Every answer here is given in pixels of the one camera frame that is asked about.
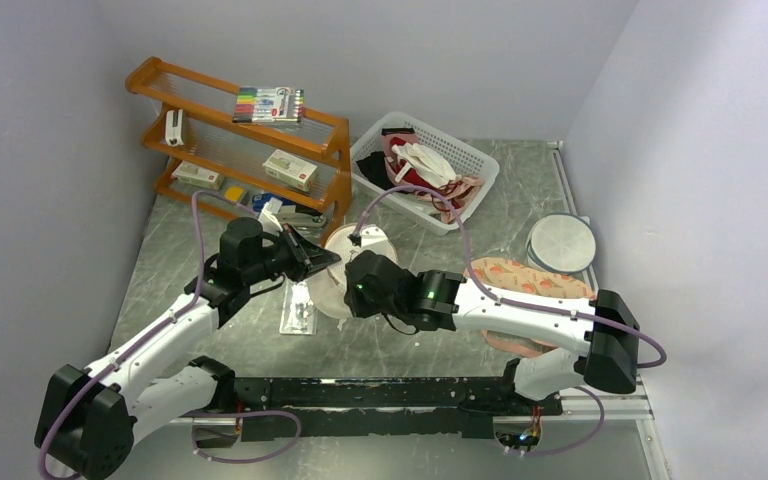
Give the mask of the clear packaged tool sleeve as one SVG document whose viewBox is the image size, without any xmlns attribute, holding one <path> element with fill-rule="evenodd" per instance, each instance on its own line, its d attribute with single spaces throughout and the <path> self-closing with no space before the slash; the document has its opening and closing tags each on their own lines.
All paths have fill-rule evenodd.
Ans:
<svg viewBox="0 0 768 480">
<path fill-rule="evenodd" d="M 289 281 L 284 289 L 279 333 L 314 335 L 317 328 L 317 312 L 308 283 Z"/>
</svg>

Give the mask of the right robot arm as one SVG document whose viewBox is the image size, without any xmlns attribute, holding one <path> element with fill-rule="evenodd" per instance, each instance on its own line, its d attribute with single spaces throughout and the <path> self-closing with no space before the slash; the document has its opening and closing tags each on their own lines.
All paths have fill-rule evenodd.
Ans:
<svg viewBox="0 0 768 480">
<path fill-rule="evenodd" d="M 510 413 L 567 388 L 625 395 L 637 388 L 639 326 L 622 298 L 552 299 L 488 287 L 462 274 L 418 274 L 364 251 L 345 266 L 353 316 L 381 315 L 419 331 L 486 330 L 545 342 L 552 351 L 521 361 L 499 391 Z"/>
</svg>

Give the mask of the beige mesh laundry bag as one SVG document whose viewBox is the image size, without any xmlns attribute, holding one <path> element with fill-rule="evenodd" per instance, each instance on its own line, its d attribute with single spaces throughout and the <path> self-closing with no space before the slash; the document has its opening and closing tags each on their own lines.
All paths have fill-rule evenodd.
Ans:
<svg viewBox="0 0 768 480">
<path fill-rule="evenodd" d="M 350 308 L 344 301 L 347 291 L 345 267 L 349 261 L 362 253 L 356 254 L 350 251 L 348 235 L 354 229 L 355 224 L 349 224 L 338 228 L 328 237 L 325 249 L 339 254 L 341 261 L 307 280 L 315 307 L 323 314 L 335 319 L 352 317 Z M 393 250 L 384 256 L 394 262 L 398 261 L 394 245 Z"/>
</svg>

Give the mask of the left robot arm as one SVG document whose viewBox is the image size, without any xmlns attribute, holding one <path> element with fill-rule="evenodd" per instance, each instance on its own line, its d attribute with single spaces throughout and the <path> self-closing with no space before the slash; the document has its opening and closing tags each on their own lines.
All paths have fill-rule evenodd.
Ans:
<svg viewBox="0 0 768 480">
<path fill-rule="evenodd" d="M 202 259 L 163 314 L 106 356 L 84 368 L 66 364 L 50 377 L 34 436 L 40 477 L 52 478 L 53 459 L 73 479 L 106 479 L 169 420 L 192 410 L 231 411 L 237 388 L 227 368 L 199 360 L 171 378 L 161 373 L 231 320 L 252 299 L 253 286 L 306 280 L 339 260 L 289 225 L 269 232 L 254 218 L 230 221 L 217 252 Z"/>
</svg>

